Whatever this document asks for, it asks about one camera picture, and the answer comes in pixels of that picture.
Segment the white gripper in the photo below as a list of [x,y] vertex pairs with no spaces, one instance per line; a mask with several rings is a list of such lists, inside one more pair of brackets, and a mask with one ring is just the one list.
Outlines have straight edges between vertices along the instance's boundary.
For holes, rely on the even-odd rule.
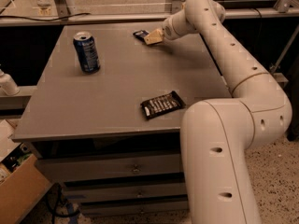
[[149,32],[145,37],[144,41],[147,45],[153,45],[161,43],[164,37],[168,40],[175,40],[183,37],[181,32],[182,18],[179,14],[171,15],[169,18],[163,21],[162,29],[155,29]]

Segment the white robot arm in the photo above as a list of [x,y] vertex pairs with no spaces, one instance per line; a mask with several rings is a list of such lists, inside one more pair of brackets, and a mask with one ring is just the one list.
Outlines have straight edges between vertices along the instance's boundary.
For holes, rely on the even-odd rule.
[[262,224],[244,152],[283,135],[292,106],[273,76],[223,26],[224,18],[223,6],[213,0],[186,0],[145,41],[201,35],[231,94],[197,102],[182,118],[181,158],[192,224]]

